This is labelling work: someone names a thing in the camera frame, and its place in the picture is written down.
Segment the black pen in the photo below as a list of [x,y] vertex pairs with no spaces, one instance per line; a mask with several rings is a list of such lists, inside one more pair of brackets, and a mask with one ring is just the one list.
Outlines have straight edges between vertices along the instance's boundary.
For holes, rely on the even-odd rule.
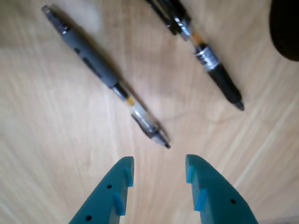
[[183,5],[178,0],[146,1],[174,35],[181,34],[185,41],[191,41],[195,48],[196,57],[221,89],[226,99],[239,110],[244,111],[240,91],[234,85],[211,46],[203,42],[202,38],[191,27],[191,18]]
[[62,36],[65,43],[73,49],[83,62],[100,80],[131,109],[133,119],[142,131],[160,145],[170,148],[168,138],[159,124],[121,82],[119,76],[90,43],[70,24],[48,6],[42,7],[43,13]]

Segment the wood grain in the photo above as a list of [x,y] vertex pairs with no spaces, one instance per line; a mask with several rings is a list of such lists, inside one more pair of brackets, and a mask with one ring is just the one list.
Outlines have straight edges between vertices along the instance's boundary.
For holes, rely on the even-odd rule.
[[[1,214],[4,224],[68,223],[106,172],[135,158],[121,223],[200,223],[185,156],[208,160],[261,223],[299,217],[299,64],[269,35],[269,0],[182,0],[242,91],[220,93],[144,0],[1,0]],[[150,141],[42,15],[56,4],[113,60],[162,123]]]

